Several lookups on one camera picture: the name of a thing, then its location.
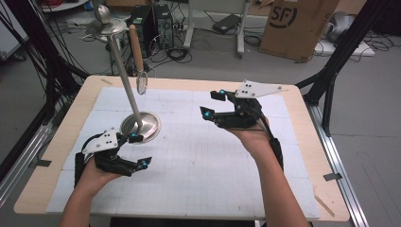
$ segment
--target computer tower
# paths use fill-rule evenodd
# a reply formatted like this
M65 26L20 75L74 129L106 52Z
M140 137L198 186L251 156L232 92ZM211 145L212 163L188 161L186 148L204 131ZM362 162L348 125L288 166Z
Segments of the computer tower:
M160 4L153 7L156 20L157 35L160 49L174 47L173 18L167 4Z
M135 25L144 59L151 56L150 42L156 37L156 29L153 20L151 6L135 6L127 26Z

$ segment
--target floor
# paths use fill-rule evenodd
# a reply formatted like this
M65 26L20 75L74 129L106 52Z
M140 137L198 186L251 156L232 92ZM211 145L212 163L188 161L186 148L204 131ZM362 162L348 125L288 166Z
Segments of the floor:
M206 16L199 20L210 23ZM264 18L252 18L247 25L263 26L265 23ZM63 34L70 52L93 74L108 70L110 57L105 44L87 43L78 38L84 35L83 31ZM240 59L233 53L236 39L212 36L205 31L197 31L195 37L199 38L190 49L191 62L166 63L149 72L149 76L294 84L319 72L328 60L314 57L307 63L297 63L261 54L257 47L247 44L246 53ZM401 44L401 38L392 39ZM360 62L348 61L340 71L335 88L332 137L370 226L399 226L401 223L400 59L401 49L393 47L386 52L376 51L374 57L362 58ZM0 161L43 104L44 92L29 60L0 65ZM13 212L13 204L32 170L27 170L0 209L2 226L54 226L58 223L59 216L25 216ZM108 221L105 217L94 217L92 226L108 226ZM351 221L314 225L353 226Z

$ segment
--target grid paper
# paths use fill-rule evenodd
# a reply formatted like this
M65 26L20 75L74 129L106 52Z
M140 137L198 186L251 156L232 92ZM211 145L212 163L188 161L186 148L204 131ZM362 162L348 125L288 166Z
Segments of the grid paper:
M159 135L142 145L124 145L130 161L152 157L149 168L108 183L94 198L92 213L120 217L265 219L259 176L251 155L238 139L201 117L200 106L231 112L233 104L209 92L147 90L135 96L140 111L157 114ZM281 96L258 98L282 145L285 174L308 219L320 212L296 136ZM119 128L131 114L123 88L100 92L68 156L46 212L61 213L74 186L74 158L92 135Z

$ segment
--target metal rod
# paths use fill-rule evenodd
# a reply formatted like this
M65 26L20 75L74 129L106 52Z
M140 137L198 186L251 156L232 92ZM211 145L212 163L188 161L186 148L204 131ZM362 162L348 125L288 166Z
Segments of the metal rod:
M130 105L132 107L133 115L135 116L136 123L138 124L137 132L139 132L143 126L142 118L141 118L141 115L139 114L139 110L138 110L138 106L136 105L135 97L133 96L130 81L128 80L127 72L124 68L124 63L121 59L120 52L117 49L115 37L113 35L108 35L107 41L110 46L110 49L112 50L114 62L118 68L118 73L121 77L121 80L123 81L124 89L126 90L128 100L130 101Z

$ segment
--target cardboard box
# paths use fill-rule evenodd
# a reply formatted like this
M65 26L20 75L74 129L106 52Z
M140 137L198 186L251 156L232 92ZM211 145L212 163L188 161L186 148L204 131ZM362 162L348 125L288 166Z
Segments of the cardboard box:
M308 61L339 1L275 0L259 51Z
M262 3L257 4L256 0L252 0L248 15L269 16L273 0L262 0ZM335 11L344 11L350 15L357 15L365 5L366 0L340 0Z

